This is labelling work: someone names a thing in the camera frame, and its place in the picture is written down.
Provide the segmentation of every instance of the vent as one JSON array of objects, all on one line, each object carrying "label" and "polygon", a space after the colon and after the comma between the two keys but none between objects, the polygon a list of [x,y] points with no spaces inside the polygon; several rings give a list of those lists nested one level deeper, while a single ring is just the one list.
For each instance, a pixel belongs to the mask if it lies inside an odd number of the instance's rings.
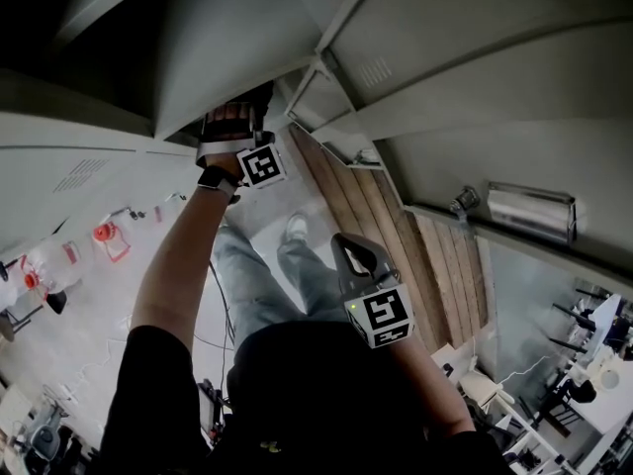
[{"label": "vent", "polygon": [[109,158],[84,158],[77,165],[75,165],[74,169],[72,169],[66,175],[66,177],[59,181],[52,192],[63,192],[65,190],[74,190],[75,188],[79,188],[86,181],[88,181],[95,172],[99,171],[99,169],[101,169],[109,161]]},{"label": "vent", "polygon": [[387,66],[385,59],[381,56],[358,65],[358,73],[368,88],[376,86],[392,75],[392,71]]}]

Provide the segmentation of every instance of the wooden board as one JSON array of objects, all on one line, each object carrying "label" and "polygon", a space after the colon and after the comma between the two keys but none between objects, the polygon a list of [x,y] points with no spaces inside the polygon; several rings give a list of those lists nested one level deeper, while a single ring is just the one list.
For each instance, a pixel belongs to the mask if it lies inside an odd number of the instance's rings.
[{"label": "wooden board", "polygon": [[468,258],[471,263],[475,291],[477,292],[479,325],[483,327],[488,323],[488,299],[486,297],[486,282],[484,279],[484,271],[482,270],[482,261],[477,242],[472,237],[466,237],[466,248],[468,249]]},{"label": "wooden board", "polygon": [[433,221],[422,216],[415,217],[417,226],[422,234],[426,250],[435,274],[435,281],[437,282],[440,298],[444,307],[444,313],[446,316],[446,322],[448,324],[448,330],[451,336],[452,344],[455,348],[461,346],[465,339],[462,334],[462,327],[460,323],[459,313],[457,311],[457,304],[455,302],[455,295],[453,294],[453,285],[451,283],[446,260],[444,259],[444,252],[442,245],[439,241],[439,236]]},{"label": "wooden board", "polygon": [[471,322],[471,333],[475,334],[478,333],[480,329],[479,302],[477,300],[477,290],[475,289],[475,281],[471,269],[471,260],[468,255],[468,248],[466,247],[466,238],[472,238],[473,236],[456,227],[451,227],[450,231],[455,245],[459,270],[462,275],[466,304],[468,305],[468,316]]},{"label": "wooden board", "polygon": [[306,161],[308,169],[313,174],[316,184],[340,229],[345,233],[362,236],[363,232],[360,229],[358,220],[356,220],[356,216],[343,193],[338,179],[327,161],[325,152],[316,141],[299,127],[291,125],[289,132]]},{"label": "wooden board", "polygon": [[462,336],[468,339],[473,335],[471,328],[470,313],[468,311],[468,303],[466,302],[466,291],[462,281],[462,273],[459,269],[459,261],[457,260],[457,252],[455,251],[455,243],[451,236],[450,228],[439,222],[433,222],[439,242],[442,246],[448,275],[453,285],[453,294],[455,295],[455,304],[457,305],[457,313],[459,315],[459,323],[462,327]]},{"label": "wooden board", "polygon": [[413,276],[415,276],[417,288],[422,296],[424,308],[435,334],[435,339],[439,346],[444,346],[450,341],[448,324],[439,296],[437,282],[433,276],[433,269],[426,252],[426,246],[415,223],[415,217],[412,213],[401,208],[387,175],[383,171],[373,171],[372,174],[383,194],[385,204],[389,209],[396,231],[400,235],[401,242],[407,253],[407,258]]},{"label": "wooden board", "polygon": [[374,214],[365,199],[365,194],[358,184],[358,180],[351,169],[345,167],[342,163],[338,162],[333,156],[326,150],[323,151],[327,162],[334,171],[334,175],[338,179],[338,183],[343,190],[343,194],[351,207],[360,230],[365,238],[376,242],[382,247],[386,247],[383,235],[378,228]]},{"label": "wooden board", "polygon": [[439,346],[430,325],[424,301],[419,288],[417,287],[415,275],[413,274],[411,265],[408,261],[403,242],[401,241],[400,235],[394,225],[394,220],[392,219],[389,209],[385,204],[383,195],[376,184],[372,171],[354,169],[354,175],[365,194],[365,198],[367,199],[372,212],[374,213],[374,217],[376,218],[380,232],[383,235],[387,249],[392,256],[394,265],[400,271],[402,280],[407,284],[411,303],[415,312],[415,319],[417,320],[422,340],[428,350],[435,351]]}]

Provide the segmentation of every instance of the watch strap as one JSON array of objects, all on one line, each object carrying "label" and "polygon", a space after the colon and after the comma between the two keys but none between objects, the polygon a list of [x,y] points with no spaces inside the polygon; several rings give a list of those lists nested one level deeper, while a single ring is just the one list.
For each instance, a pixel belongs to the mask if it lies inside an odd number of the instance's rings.
[{"label": "watch strap", "polygon": [[198,186],[224,192],[229,201],[233,204],[236,202],[236,199],[233,200],[236,197],[233,194],[239,187],[239,180],[230,172],[216,165],[212,165],[207,167],[202,173],[200,179],[198,179]]}]

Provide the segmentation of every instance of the shoe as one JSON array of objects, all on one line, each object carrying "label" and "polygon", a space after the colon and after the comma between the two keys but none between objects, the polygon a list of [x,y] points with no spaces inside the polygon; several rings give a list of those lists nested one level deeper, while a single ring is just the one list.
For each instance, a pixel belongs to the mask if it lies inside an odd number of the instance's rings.
[{"label": "shoe", "polygon": [[295,213],[286,224],[282,242],[291,240],[308,241],[308,217],[302,212]]}]

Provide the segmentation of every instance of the black cable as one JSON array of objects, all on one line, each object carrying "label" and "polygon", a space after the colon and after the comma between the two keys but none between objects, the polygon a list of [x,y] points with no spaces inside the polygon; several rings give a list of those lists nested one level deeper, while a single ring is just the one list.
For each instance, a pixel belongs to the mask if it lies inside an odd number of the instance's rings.
[{"label": "black cable", "polygon": [[218,288],[220,289],[220,294],[222,296],[222,302],[225,305],[225,341],[223,343],[223,348],[222,348],[222,380],[220,382],[220,392],[222,393],[224,391],[224,386],[225,386],[225,369],[226,369],[226,339],[228,338],[229,334],[230,334],[230,342],[235,344],[235,330],[233,329],[233,325],[230,321],[230,316],[228,315],[228,303],[226,302],[226,296],[225,296],[225,291],[222,289],[222,285],[220,284],[220,279],[218,278],[218,274],[216,273],[216,269],[214,268],[214,265],[212,264],[212,262],[209,260],[209,268],[211,269],[211,272],[214,275],[214,278],[216,278],[216,283],[218,283]]},{"label": "black cable", "polygon": [[220,394],[223,395],[225,387],[225,365],[226,365],[226,337],[228,336],[228,316],[225,324],[225,346],[222,350],[222,380],[220,382]]},{"label": "black cable", "polygon": [[233,348],[231,348],[230,346],[222,346],[220,344],[216,344],[216,343],[211,343],[210,341],[206,341],[205,339],[202,339],[201,337],[199,337],[197,334],[194,334],[194,338],[197,339],[198,341],[204,343],[204,344],[208,344],[210,346],[214,346],[215,348],[219,348],[219,349],[226,349],[226,350],[230,350],[231,352],[234,351]]},{"label": "black cable", "polygon": [[220,278],[218,278],[218,274],[216,273],[216,268],[209,260],[209,268],[216,278],[216,283],[218,284],[218,288],[220,289],[220,295],[222,296],[222,302],[225,305],[225,316],[226,316],[226,326],[228,329],[228,336],[230,337],[230,342],[235,344],[235,329],[233,328],[232,322],[230,321],[230,316],[228,315],[228,303],[226,302],[225,291],[222,289],[222,285],[220,284]]}]

